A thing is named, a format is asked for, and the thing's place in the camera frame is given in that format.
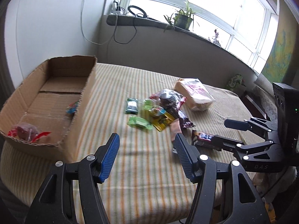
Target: plastic packaging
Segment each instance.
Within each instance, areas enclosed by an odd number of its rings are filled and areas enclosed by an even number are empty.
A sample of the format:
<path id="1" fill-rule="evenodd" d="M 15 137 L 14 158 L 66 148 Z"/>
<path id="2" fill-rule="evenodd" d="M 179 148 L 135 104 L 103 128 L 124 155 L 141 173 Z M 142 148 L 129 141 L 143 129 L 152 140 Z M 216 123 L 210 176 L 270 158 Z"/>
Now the plastic packaging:
<path id="1" fill-rule="evenodd" d="M 150 99 L 160 101 L 160 106 L 165 109 L 171 106 L 180 109 L 180 107 L 186 101 L 186 97 L 170 89 L 163 89 L 162 91 L 150 96 Z"/>
<path id="2" fill-rule="evenodd" d="M 152 107 L 154 107 L 156 105 L 156 100 L 144 99 L 142 103 L 143 103 L 142 108 L 144 110 L 150 110 Z"/>
<path id="3" fill-rule="evenodd" d="M 161 132 L 173 121 L 174 121 L 173 116 L 166 112 L 160 118 L 154 119 L 152 124 L 158 131 Z"/>
<path id="4" fill-rule="evenodd" d="M 138 114 L 138 99 L 127 98 L 126 114 Z"/>
<path id="5" fill-rule="evenodd" d="M 78 107 L 78 104 L 79 104 L 79 100 L 77 102 L 74 102 L 73 104 L 70 104 L 67 108 L 66 108 L 66 112 L 68 114 L 73 114 L 76 112 L 77 110 L 77 107 Z"/>
<path id="6" fill-rule="evenodd" d="M 215 101 L 198 79 L 181 78 L 176 82 L 174 89 L 187 97 L 186 104 L 193 111 L 204 111 Z"/>
<path id="7" fill-rule="evenodd" d="M 198 145 L 210 149 L 221 151 L 221 148 L 215 147 L 211 144 L 211 139 L 214 135 L 210 135 L 201 131 L 192 130 L 192 145 Z"/>
<path id="8" fill-rule="evenodd" d="M 189 120 L 187 115 L 185 115 L 185 113 L 182 110 L 178 110 L 175 107 L 170 107 L 167 108 L 166 111 L 170 113 L 175 119 L 179 119 L 181 128 L 195 127 L 195 125 Z"/>
<path id="9" fill-rule="evenodd" d="M 140 128 L 145 128 L 147 130 L 152 130 L 153 126 L 147 121 L 146 119 L 136 117 L 136 116 L 131 116 L 128 120 L 127 123 L 129 126 L 137 126 Z"/>
<path id="10" fill-rule="evenodd" d="M 18 137 L 20 140 L 35 142 L 43 136 L 49 135 L 51 132 L 39 132 L 37 127 L 26 122 L 21 122 L 13 126 L 8 132 L 8 136 Z"/>
<path id="11" fill-rule="evenodd" d="M 163 109 L 161 106 L 154 106 L 149 110 L 149 113 L 152 117 L 161 117 L 166 113 L 165 109 Z"/>

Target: chocolate bar wrapper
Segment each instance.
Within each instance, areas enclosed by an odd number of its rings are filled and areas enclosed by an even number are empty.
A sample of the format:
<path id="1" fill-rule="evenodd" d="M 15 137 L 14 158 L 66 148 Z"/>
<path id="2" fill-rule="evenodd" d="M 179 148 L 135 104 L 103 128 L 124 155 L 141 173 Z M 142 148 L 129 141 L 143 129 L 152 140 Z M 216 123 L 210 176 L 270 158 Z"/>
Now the chocolate bar wrapper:
<path id="1" fill-rule="evenodd" d="M 210 149 L 215 149 L 217 151 L 221 151 L 221 148 L 215 147 L 211 143 L 211 139 L 214 135 L 204 133 L 197 130 L 192 130 L 192 145 L 193 146 L 202 146 Z"/>

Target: black cable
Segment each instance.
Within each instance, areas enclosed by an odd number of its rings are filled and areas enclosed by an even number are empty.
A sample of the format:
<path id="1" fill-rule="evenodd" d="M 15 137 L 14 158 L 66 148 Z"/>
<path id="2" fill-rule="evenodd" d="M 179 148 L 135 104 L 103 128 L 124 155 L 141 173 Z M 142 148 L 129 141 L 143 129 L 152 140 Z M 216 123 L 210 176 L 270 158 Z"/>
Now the black cable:
<path id="1" fill-rule="evenodd" d="M 114 29 L 114 32 L 113 32 L 113 39 L 114 39 L 114 41 L 116 42 L 116 43 L 118 43 L 118 44 L 128 44 L 128 43 L 130 43 L 134 38 L 135 38 L 135 36 L 136 36 L 136 34 L 137 34 L 137 29 L 136 29 L 136 27 L 135 27 L 135 18 L 136 18 L 136 16 L 133 18 L 133 26 L 134 26 L 134 29 L 135 29 L 135 34 L 133 35 L 133 37 L 127 42 L 127 43 L 120 43 L 120 42 L 118 42 L 118 41 L 116 41 L 115 40 L 115 32 L 116 32 L 116 28 L 117 28 L 117 20 L 116 20 L 116 25 L 115 25 L 115 29 Z"/>
<path id="2" fill-rule="evenodd" d="M 262 196 L 261 196 L 261 199 L 270 192 L 271 189 L 273 189 L 273 187 L 279 182 L 279 180 L 281 180 L 281 178 L 285 175 L 285 173 L 287 172 L 288 170 L 288 166 L 286 166 L 286 169 L 284 171 L 284 173 L 276 180 L 276 182 L 270 187 L 268 188 L 268 190 L 266 191 L 266 193 L 264 193 Z"/>

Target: bed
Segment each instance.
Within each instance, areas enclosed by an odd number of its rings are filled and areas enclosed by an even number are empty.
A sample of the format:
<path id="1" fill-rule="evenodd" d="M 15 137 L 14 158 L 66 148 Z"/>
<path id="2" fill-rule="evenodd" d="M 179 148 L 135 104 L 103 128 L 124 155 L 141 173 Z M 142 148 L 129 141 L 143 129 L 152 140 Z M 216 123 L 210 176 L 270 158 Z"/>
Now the bed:
<path id="1" fill-rule="evenodd" d="M 196 185 L 184 175 L 177 155 L 172 153 L 169 128 L 142 131 L 127 125 L 124 114 L 127 97 L 144 99 L 164 88 L 172 89 L 178 78 L 140 69 L 96 65 L 96 83 L 84 114 L 84 127 L 77 144 L 77 160 L 106 143 L 111 133 L 119 134 L 121 144 L 110 177 L 99 185 L 100 194 L 111 223 L 169 223 L 188 215 Z M 227 118 L 251 117 L 234 93 L 207 86 L 215 98 L 212 107 L 203 112 L 183 111 L 196 125 L 195 129 L 252 144 L 263 139 L 251 132 L 227 129 Z M 191 130 L 187 132 L 191 142 Z M 230 152 L 199 148 L 200 153 L 216 161 L 229 163 Z M 4 144 L 0 176 L 8 189 L 30 206 L 53 162 L 28 155 Z M 221 181 L 217 181 L 216 204 L 220 201 Z M 74 198 L 78 223 L 84 223 L 77 182 Z"/>

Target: yellow snack packet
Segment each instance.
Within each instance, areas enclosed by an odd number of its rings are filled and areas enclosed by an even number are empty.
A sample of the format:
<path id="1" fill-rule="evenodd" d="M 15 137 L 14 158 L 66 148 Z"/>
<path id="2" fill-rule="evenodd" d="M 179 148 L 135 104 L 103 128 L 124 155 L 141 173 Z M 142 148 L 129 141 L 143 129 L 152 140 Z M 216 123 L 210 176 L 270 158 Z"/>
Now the yellow snack packet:
<path id="1" fill-rule="evenodd" d="M 152 124 L 158 131 L 161 132 L 173 121 L 173 116 L 165 112 L 165 114 L 163 114 L 160 118 L 154 119 Z"/>

